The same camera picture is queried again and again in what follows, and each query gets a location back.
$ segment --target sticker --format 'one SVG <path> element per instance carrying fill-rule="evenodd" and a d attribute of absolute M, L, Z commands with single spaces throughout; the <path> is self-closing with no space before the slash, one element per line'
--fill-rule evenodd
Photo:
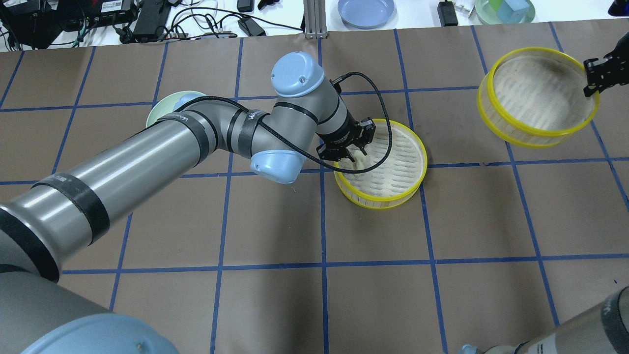
<path fill-rule="evenodd" d="M 557 354 L 555 333 L 528 347 L 527 354 Z"/>
<path fill-rule="evenodd" d="M 116 1 L 107 1 L 103 3 L 101 8 L 102 13 L 110 12 L 110 11 L 118 11 L 122 9 L 122 0 Z"/>

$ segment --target green plate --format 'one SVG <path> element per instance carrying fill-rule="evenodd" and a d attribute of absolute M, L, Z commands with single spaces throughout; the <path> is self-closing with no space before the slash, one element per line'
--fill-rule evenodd
<path fill-rule="evenodd" d="M 528 12 L 524 15 L 524 18 L 520 23 L 531 23 L 535 18 L 535 7 L 531 3 L 530 0 L 526 0 L 529 4 Z M 479 20 L 483 25 L 502 25 L 503 22 L 500 20 L 498 15 L 494 9 L 489 5 L 489 0 L 476 0 L 476 13 L 478 14 Z"/>

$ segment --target blue plate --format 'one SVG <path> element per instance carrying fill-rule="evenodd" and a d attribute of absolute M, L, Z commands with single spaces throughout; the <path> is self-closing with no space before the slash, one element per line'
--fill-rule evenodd
<path fill-rule="evenodd" d="M 356 28 L 380 27 L 389 21 L 393 11 L 393 0 L 338 0 L 341 19 Z"/>

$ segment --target round basket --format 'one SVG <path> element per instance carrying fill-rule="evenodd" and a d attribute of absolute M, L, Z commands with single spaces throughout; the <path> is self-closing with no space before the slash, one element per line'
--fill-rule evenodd
<path fill-rule="evenodd" d="M 389 134 L 384 119 L 374 119 L 376 133 L 367 151 L 365 167 L 378 162 L 386 153 Z M 393 144 L 389 157 L 373 171 L 361 174 L 334 172 L 341 192 L 353 203 L 368 209 L 397 207 L 409 200 L 426 175 L 428 157 L 420 138 L 403 124 L 391 121 Z M 352 162 L 344 159 L 334 166 L 352 169 Z"/>
<path fill-rule="evenodd" d="M 500 58 L 482 80 L 477 105 L 485 124 L 522 147 L 555 146 L 596 114 L 598 92 L 585 97 L 583 65 L 548 48 L 523 48 Z"/>

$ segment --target blue block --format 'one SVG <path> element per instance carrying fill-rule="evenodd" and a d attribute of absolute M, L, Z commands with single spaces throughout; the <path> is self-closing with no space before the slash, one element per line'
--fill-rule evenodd
<path fill-rule="evenodd" d="M 518 23 L 526 15 L 528 8 L 526 0 L 504 0 L 496 14 L 503 23 Z"/>

